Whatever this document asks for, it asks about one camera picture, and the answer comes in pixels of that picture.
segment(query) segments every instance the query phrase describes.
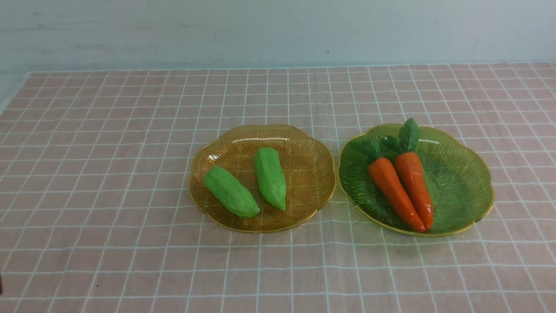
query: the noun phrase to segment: pink checkered tablecloth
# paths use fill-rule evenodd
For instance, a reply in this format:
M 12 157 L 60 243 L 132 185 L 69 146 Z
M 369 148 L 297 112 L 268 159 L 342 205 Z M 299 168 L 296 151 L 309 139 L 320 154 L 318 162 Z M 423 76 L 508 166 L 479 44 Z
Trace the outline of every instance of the pink checkered tablecloth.
M 409 116 L 491 168 L 494 209 L 462 234 L 383 230 L 340 188 L 242 234 L 187 192 L 234 126 L 290 124 L 337 160 Z M 29 74 L 0 116 L 0 312 L 556 312 L 555 124 L 553 63 Z

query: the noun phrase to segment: green glass plate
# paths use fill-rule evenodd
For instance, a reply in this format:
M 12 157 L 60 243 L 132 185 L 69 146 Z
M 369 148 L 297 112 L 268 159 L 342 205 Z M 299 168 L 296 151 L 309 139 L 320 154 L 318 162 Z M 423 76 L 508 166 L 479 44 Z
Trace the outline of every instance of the green glass plate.
M 368 218 L 392 231 L 424 237 L 460 233 L 492 209 L 490 170 L 480 156 L 443 131 L 419 127 L 417 154 L 433 200 L 434 223 L 426 233 L 412 231 L 394 212 L 367 171 L 365 146 L 374 138 L 397 137 L 400 124 L 382 124 L 349 140 L 340 152 L 338 177 L 342 191 Z M 390 152 L 386 157 L 393 160 Z

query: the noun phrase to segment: green vegetable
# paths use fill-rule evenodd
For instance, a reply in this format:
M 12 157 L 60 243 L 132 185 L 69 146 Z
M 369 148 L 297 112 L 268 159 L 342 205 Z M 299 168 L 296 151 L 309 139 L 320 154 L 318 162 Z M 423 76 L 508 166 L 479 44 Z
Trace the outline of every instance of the green vegetable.
M 252 218 L 261 212 L 249 190 L 224 168 L 211 168 L 203 182 L 216 199 L 239 218 Z
M 419 127 L 413 118 L 409 118 L 405 121 L 404 126 L 400 129 L 400 133 L 398 134 L 401 151 L 415 152 L 420 135 L 421 132 L 419 131 Z
M 278 152 L 260 148 L 255 154 L 255 174 L 262 197 L 272 206 L 286 211 L 286 177 Z
M 380 144 L 383 147 L 386 147 L 387 149 L 396 152 L 397 154 L 403 153 L 401 151 L 400 141 L 392 135 L 388 135 L 386 138 L 380 139 Z

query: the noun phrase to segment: carrot leaves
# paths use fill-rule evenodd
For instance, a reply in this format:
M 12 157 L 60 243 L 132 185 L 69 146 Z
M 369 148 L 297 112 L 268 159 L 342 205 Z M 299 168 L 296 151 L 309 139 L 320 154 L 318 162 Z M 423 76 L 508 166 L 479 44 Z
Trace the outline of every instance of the carrot leaves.
M 374 161 L 382 158 L 384 155 L 380 149 L 380 142 L 377 138 L 371 141 L 371 147 L 369 149 L 369 156 L 367 158 L 367 162 L 372 164 Z
M 419 141 L 420 131 L 413 118 L 408 119 L 400 129 L 398 138 L 402 153 L 415 151 Z
M 400 141 L 392 135 L 388 135 L 386 138 L 380 139 L 380 144 L 397 154 L 401 154 Z

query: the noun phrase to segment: toy vegetable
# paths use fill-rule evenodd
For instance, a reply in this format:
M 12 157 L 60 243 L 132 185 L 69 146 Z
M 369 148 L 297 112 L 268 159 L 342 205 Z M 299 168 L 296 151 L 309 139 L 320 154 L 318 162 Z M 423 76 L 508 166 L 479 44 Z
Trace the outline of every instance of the toy vegetable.
M 261 212 L 249 190 L 222 167 L 211 168 L 205 175 L 204 184 L 228 211 L 239 218 L 252 218 Z
M 280 165 L 278 151 L 260 148 L 255 154 L 255 175 L 264 200 L 281 211 L 286 211 L 286 177 Z
M 382 154 L 378 139 L 371 142 L 371 149 L 369 150 L 368 170 L 377 188 L 386 196 L 398 216 L 409 227 L 416 232 L 425 232 L 426 228 L 401 185 L 392 162 Z
M 423 165 L 415 153 L 419 136 L 419 127 L 410 118 L 400 129 L 398 138 L 388 136 L 381 142 L 398 154 L 394 159 L 396 172 L 426 230 L 429 230 L 433 226 L 433 201 L 426 188 Z

